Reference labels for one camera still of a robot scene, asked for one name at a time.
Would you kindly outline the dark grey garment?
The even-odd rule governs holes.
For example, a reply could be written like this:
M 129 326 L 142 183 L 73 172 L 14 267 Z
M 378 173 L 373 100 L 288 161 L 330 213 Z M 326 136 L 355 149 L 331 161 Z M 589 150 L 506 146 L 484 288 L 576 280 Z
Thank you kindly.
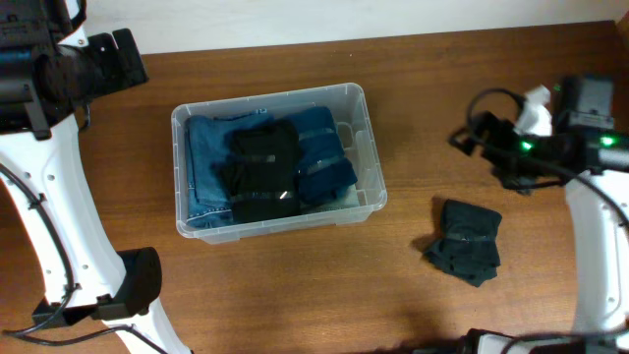
M 496 238 L 501 221 L 497 211 L 446 200 L 439 220 L 442 237 L 424 250 L 424 256 L 444 273 L 480 287 L 497 277 Z

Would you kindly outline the light blue jeans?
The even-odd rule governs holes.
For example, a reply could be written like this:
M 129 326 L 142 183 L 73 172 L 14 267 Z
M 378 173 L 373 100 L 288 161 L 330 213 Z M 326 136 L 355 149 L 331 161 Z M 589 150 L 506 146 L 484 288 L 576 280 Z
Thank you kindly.
M 335 211 L 345 208 L 359 207 L 360 201 L 358 198 L 358 191 L 354 185 L 350 186 L 340 198 L 335 199 L 331 202 L 325 203 L 320 206 L 307 205 L 304 203 L 300 204 L 301 213 L 318 213 L 318 212 L 327 212 L 327 211 Z

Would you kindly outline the dark blue garment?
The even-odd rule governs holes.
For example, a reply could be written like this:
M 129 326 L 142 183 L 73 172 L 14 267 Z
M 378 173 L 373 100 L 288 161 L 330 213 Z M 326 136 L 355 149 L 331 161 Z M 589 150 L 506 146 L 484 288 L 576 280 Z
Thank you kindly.
M 358 178 L 331 111 L 315 106 L 289 114 L 285 120 L 296 129 L 302 152 L 295 170 L 301 201 L 320 206 L 343 198 Z

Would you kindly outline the black garment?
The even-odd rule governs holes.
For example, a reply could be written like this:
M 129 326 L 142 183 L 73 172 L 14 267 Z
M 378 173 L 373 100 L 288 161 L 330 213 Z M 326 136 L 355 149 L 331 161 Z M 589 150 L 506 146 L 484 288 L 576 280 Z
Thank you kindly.
M 236 223 L 295 216 L 300 213 L 295 171 L 301 159 L 299 137 L 286 120 L 238 131 L 230 143 L 231 159 L 220 169 Z

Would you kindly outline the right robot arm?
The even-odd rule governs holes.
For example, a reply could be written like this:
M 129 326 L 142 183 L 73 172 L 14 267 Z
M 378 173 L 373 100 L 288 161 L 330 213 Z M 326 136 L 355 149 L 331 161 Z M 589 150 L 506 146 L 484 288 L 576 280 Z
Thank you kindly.
M 513 93 L 515 120 L 469 105 L 448 142 L 478 153 L 521 195 L 560 187 L 573 223 L 578 282 L 571 330 L 507 335 L 473 328 L 438 353 L 624 353 L 628 349 L 628 137 L 616 130 L 611 78 L 572 75 Z

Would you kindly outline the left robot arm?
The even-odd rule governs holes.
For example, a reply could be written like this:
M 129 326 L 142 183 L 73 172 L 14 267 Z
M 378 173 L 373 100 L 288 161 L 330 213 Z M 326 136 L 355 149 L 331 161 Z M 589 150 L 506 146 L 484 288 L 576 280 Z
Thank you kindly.
M 132 33 L 87 35 L 83 1 L 1 5 L 1 181 L 22 219 L 44 279 L 32 324 L 13 338 L 83 319 L 103 323 L 132 353 L 183 353 L 161 305 L 160 259 L 151 247 L 115 250 L 81 160 L 78 120 L 102 96 L 144 84 Z

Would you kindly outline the clear plastic storage container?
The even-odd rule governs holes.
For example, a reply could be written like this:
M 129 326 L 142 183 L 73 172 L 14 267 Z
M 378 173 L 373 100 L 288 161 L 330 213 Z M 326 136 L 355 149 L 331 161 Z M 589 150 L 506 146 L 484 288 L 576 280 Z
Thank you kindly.
M 330 109 L 340 141 L 358 177 L 350 195 L 358 199 L 353 207 L 313 212 L 293 217 L 198 229 L 189 225 L 188 187 L 185 154 L 185 123 L 193 116 L 208 118 L 233 116 L 265 108 L 276 118 L 315 106 Z M 185 103 L 171 114 L 175 182 L 176 228 L 189 239 L 208 244 L 238 241 L 242 238 L 283 231 L 363 222 L 387 203 L 387 191 L 374 140 L 372 121 L 363 88 L 345 83 L 319 88 L 244 96 L 207 102 Z

